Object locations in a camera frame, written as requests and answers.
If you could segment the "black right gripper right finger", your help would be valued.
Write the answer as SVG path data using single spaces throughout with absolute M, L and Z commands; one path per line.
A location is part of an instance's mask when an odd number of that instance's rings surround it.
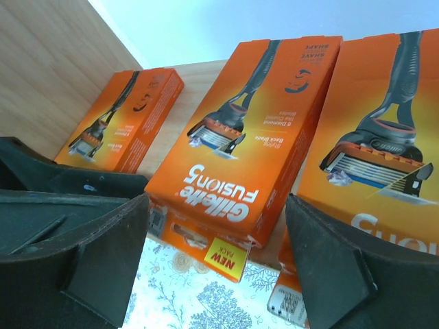
M 287 231 L 311 328 L 437 328 L 438 257 L 338 221 L 291 194 Z

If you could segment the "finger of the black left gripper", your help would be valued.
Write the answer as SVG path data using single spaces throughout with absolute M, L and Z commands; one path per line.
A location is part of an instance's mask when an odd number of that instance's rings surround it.
M 132 199 L 147 183 L 142 175 L 58 164 L 16 137 L 1 138 L 2 189 Z
M 1 190 L 1 254 L 67 233 L 128 198 Z

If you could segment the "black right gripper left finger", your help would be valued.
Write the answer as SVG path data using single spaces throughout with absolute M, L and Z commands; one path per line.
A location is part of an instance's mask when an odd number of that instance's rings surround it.
M 1 327 L 120 328 L 147 211 L 142 194 L 60 236 L 1 254 Z

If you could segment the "orange Gillette razor box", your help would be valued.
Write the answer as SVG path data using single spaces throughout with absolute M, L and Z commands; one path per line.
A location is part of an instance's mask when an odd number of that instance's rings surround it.
M 343 42 L 293 195 L 438 257 L 438 30 Z M 311 328 L 287 224 L 268 310 Z
M 237 45 L 145 188 L 154 236 L 241 280 L 307 155 L 341 45 L 339 36 Z
M 116 72 L 55 162 L 135 173 L 183 88 L 175 69 Z

